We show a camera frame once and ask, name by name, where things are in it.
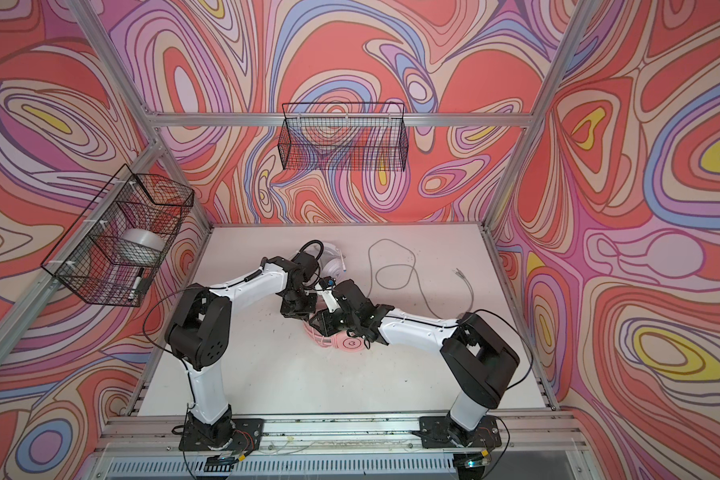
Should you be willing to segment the pink cat-ear headphones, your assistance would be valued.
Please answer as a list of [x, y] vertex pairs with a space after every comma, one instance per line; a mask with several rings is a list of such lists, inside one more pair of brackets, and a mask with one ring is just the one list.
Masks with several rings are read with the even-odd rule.
[[324, 316], [316, 316], [303, 324], [307, 337], [318, 347], [357, 353], [365, 349], [362, 338], [350, 336], [341, 324]]

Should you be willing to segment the white headphones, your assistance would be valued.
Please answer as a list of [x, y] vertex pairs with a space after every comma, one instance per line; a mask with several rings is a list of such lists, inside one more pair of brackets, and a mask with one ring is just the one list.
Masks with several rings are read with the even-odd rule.
[[345, 256], [338, 246], [324, 242], [322, 254], [318, 259], [322, 277], [341, 279], [346, 274]]

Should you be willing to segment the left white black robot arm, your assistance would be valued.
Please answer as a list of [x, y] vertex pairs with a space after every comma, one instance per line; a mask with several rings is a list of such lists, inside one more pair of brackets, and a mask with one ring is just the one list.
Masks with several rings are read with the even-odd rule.
[[222, 450], [234, 444], [237, 428], [221, 368], [234, 314], [276, 295], [283, 316], [308, 319], [315, 312], [316, 295], [307, 291], [307, 284], [318, 271], [318, 260], [308, 253], [291, 259], [275, 256], [233, 280], [212, 286], [193, 283], [183, 291], [164, 335], [169, 353], [184, 366], [191, 395], [182, 450]]

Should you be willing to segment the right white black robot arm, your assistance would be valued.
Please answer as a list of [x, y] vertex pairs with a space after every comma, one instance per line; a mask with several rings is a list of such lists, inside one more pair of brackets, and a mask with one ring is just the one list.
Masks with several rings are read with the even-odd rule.
[[477, 312], [435, 319], [376, 304], [352, 280], [322, 280], [310, 293], [324, 304], [307, 323], [323, 337], [344, 332], [366, 348], [407, 346], [441, 356], [457, 394], [447, 414], [425, 416], [414, 432], [426, 448], [472, 447], [490, 437], [483, 425], [509, 390], [520, 357]]

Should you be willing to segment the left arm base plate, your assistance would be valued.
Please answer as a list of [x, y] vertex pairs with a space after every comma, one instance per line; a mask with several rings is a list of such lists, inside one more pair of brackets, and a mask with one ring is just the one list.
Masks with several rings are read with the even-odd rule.
[[220, 419], [210, 425], [190, 416], [182, 429], [179, 450], [250, 453], [259, 449], [263, 427], [261, 418]]

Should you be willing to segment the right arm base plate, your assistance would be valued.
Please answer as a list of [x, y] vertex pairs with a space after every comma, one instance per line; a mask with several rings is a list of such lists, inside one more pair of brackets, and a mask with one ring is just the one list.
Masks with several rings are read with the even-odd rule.
[[467, 430], [448, 415], [422, 416], [418, 429], [412, 434], [421, 440], [425, 449], [480, 448], [488, 451], [503, 444], [497, 418], [483, 416], [477, 426]]

